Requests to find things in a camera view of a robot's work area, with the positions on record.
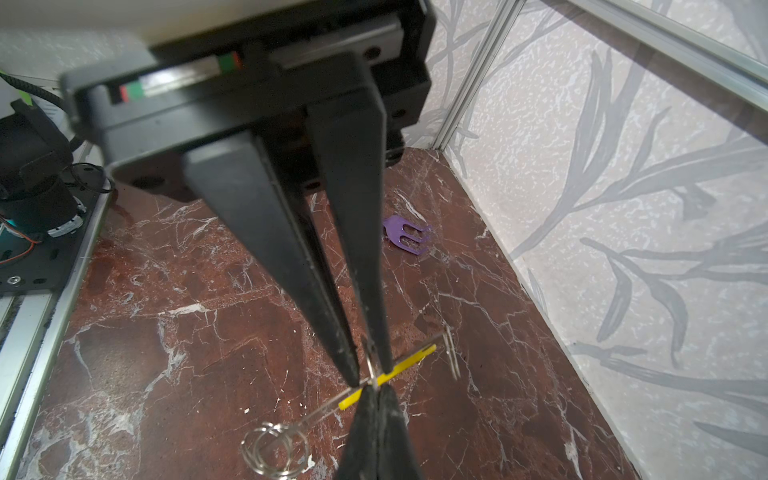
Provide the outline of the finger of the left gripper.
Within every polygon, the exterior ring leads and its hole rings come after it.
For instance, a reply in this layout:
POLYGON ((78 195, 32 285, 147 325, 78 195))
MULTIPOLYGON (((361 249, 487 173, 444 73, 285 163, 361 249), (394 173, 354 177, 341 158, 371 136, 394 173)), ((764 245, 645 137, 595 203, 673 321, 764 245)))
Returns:
POLYGON ((395 390, 388 384, 378 393, 376 474, 379 480, 422 480, 420 464, 395 390))
POLYGON ((355 415, 334 478, 373 480, 377 478, 378 391, 366 386, 361 391, 355 415))

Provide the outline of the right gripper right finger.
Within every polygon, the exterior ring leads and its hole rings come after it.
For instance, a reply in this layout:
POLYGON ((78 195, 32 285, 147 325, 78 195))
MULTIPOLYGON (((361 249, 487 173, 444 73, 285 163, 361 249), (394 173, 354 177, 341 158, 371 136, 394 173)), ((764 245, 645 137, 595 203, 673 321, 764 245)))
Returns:
POLYGON ((313 154, 381 370, 394 368, 381 280, 386 118, 376 89, 308 107, 313 154))

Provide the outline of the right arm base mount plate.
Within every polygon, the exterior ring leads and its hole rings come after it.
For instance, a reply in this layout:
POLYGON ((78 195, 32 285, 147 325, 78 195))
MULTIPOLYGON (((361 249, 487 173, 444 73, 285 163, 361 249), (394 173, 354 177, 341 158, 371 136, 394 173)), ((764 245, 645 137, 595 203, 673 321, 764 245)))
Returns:
POLYGON ((103 169, 78 163, 65 170, 51 189, 38 196, 29 209, 37 218, 61 210, 58 200, 72 200, 77 206, 68 222, 34 233, 27 223, 12 223, 1 229, 1 293, 59 292, 74 269, 88 226, 95 218, 98 200, 108 193, 103 169))

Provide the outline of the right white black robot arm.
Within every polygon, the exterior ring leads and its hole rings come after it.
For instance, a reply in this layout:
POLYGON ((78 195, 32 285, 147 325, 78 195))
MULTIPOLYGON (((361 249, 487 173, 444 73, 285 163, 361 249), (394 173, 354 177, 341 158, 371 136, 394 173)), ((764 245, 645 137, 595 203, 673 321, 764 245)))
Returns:
MULTIPOLYGON (((23 231, 35 228, 27 206, 44 200, 71 165, 69 141, 37 107, 12 105, 4 144, 21 153, 1 159, 1 209, 23 231)), ((392 371, 381 286, 384 171, 383 111, 367 91, 310 106, 307 124, 321 183, 360 311, 380 368, 392 371)), ((245 132, 187 152, 183 173, 239 242, 303 313, 345 381, 359 382, 355 344, 310 218, 302 187, 270 157, 261 137, 245 132)))

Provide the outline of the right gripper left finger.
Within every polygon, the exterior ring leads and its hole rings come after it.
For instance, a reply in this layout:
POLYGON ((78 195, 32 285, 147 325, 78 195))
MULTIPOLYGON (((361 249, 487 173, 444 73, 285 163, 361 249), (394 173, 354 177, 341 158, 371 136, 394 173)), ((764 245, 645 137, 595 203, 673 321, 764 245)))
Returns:
POLYGON ((262 139, 237 134, 184 154, 197 194, 291 297, 344 381, 360 366, 351 330, 301 190, 276 168, 262 139))

